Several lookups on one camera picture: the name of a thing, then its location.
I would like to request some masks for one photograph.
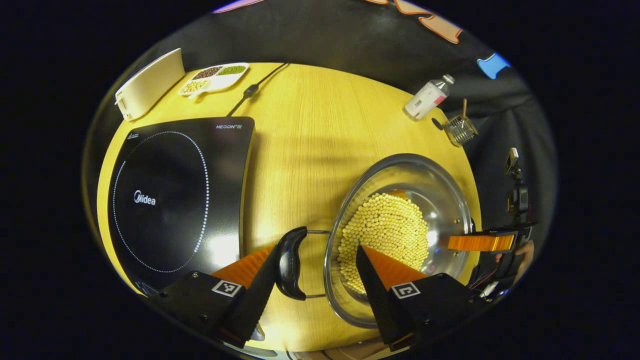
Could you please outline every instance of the bottle cap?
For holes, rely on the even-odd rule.
[[[444,81],[448,82],[449,84],[452,84],[456,81],[451,75],[446,74],[445,76],[442,77],[444,79]]]

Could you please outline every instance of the white dotted circle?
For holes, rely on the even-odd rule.
[[[120,235],[120,239],[122,239],[122,242],[124,243],[124,245],[127,247],[127,250],[129,250],[129,252],[131,253],[131,255],[133,255],[134,258],[136,258],[136,260],[138,260],[142,265],[145,265],[147,268],[153,270],[153,271],[157,271],[157,272],[176,272],[178,270],[180,270],[181,268],[184,268],[189,261],[191,261],[191,258],[193,258],[193,255],[198,252],[198,249],[200,248],[200,244],[202,243],[202,236],[204,235],[204,229],[207,226],[207,216],[209,214],[209,175],[207,173],[207,164],[204,161],[204,156],[202,155],[202,151],[200,150],[200,148],[198,147],[198,144],[195,143],[195,141],[193,141],[193,139],[191,139],[190,137],[186,136],[185,134],[182,133],[178,133],[176,131],[163,131],[162,133],[158,133],[158,134],[154,134],[144,140],[142,140],[130,153],[129,156],[131,156],[131,154],[133,154],[133,152],[140,146],[142,145],[142,143],[146,142],[147,140],[158,136],[158,135],[162,135],[162,134],[178,134],[178,135],[182,135],[185,138],[189,139],[189,141],[193,144],[193,146],[196,147],[196,150],[198,150],[198,153],[200,154],[200,159],[202,160],[202,166],[204,168],[204,179],[205,179],[205,186],[206,186],[206,193],[205,193],[205,204],[204,204],[204,220],[202,221],[202,229],[200,230],[200,236],[198,237],[198,243],[196,244],[196,247],[193,249],[193,253],[191,254],[191,256],[189,257],[189,259],[187,259],[187,261],[182,264],[182,266],[180,266],[177,269],[174,270],[158,270],[156,268],[152,268],[151,266],[148,266],[147,264],[145,264],[141,259],[139,259],[134,253],[133,251],[129,248],[129,246],[127,245],[127,242],[124,240],[124,236],[122,236],[122,233],[120,232],[120,226],[118,226],[118,217],[116,216],[116,189],[118,188],[118,178],[120,177],[120,172],[122,171],[122,169],[124,168],[124,165],[127,163],[126,161],[122,162],[122,165],[120,166],[120,170],[118,170],[118,175],[116,175],[116,181],[113,184],[113,221],[116,224],[116,229],[118,230],[118,234]]]

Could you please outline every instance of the midea logo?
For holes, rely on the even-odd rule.
[[[133,193],[133,201],[141,202],[143,204],[156,205],[155,199],[148,197],[146,195],[142,195],[140,190],[136,190],[136,192]]]

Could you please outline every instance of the black cloth backdrop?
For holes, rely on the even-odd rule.
[[[144,66],[181,47],[186,71],[236,61],[291,62],[350,72],[412,94],[430,79],[452,75],[456,82],[440,108],[451,117],[461,112],[462,98],[468,99],[467,112],[479,136],[464,149],[476,180],[483,227],[511,221],[506,194],[513,181],[504,175],[503,166],[509,148],[517,147],[534,219],[540,222],[532,234],[537,257],[552,222],[559,182],[554,137],[543,109],[517,71],[506,67],[497,79],[488,78],[476,61],[494,51],[468,31],[459,39],[458,44],[446,41],[424,27],[418,15],[400,13],[393,2],[383,6],[361,0],[267,0],[205,14],[153,45],[105,95],[83,160],[83,191],[92,209],[94,233],[100,167],[122,121],[113,105],[115,91]]]

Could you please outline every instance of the white divided tray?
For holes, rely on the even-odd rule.
[[[242,70],[242,72],[239,72],[237,74],[221,75],[221,73],[224,73],[225,69],[229,67],[235,67],[235,66],[242,66],[244,67],[244,69]],[[197,77],[199,73],[201,73],[199,71],[191,79],[189,79],[189,81],[187,81],[180,88],[180,90],[178,90],[178,94],[187,96],[187,95],[193,95],[198,92],[202,93],[202,92],[215,92],[215,91],[224,90],[232,86],[233,84],[235,84],[244,75],[244,73],[249,69],[249,64],[248,63],[229,63],[224,65],[215,65],[212,67],[207,67],[206,69],[202,69],[202,71],[215,68],[215,67],[222,67],[222,69],[218,70],[215,74],[213,74],[212,76],[209,76],[208,78],[194,79],[195,77]],[[192,90],[192,91],[186,90],[189,84],[195,84],[195,83],[201,83],[202,86],[200,88],[197,88],[196,90]]]

